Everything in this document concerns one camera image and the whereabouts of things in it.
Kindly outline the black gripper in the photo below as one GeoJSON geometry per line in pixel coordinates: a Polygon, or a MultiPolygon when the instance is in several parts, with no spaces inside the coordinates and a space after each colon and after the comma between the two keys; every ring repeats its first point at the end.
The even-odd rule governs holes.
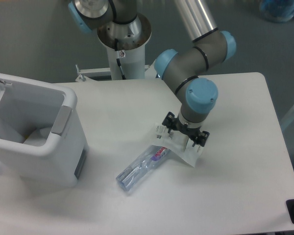
{"type": "Polygon", "coordinates": [[[182,134],[188,136],[193,141],[192,147],[194,147],[195,145],[204,147],[210,135],[208,131],[201,132],[201,126],[192,128],[189,127],[187,123],[183,124],[177,117],[175,117],[172,112],[167,113],[162,122],[162,125],[167,128],[168,134],[171,131],[179,131],[182,134]]]}

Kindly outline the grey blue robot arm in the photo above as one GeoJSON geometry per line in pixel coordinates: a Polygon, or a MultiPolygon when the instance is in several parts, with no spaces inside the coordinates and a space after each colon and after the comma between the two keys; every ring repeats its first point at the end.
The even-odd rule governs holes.
{"type": "MultiPolygon", "coordinates": [[[[229,32],[219,31],[205,1],[176,0],[174,5],[193,47],[183,54],[168,49],[154,62],[157,75],[181,102],[179,114],[168,113],[163,125],[204,146],[209,133],[201,126],[216,103],[218,89],[200,74],[232,57],[236,42],[229,32]]],[[[135,0],[72,0],[68,8],[80,30],[96,33],[105,46],[113,80],[145,77],[151,25],[135,0]]]]}

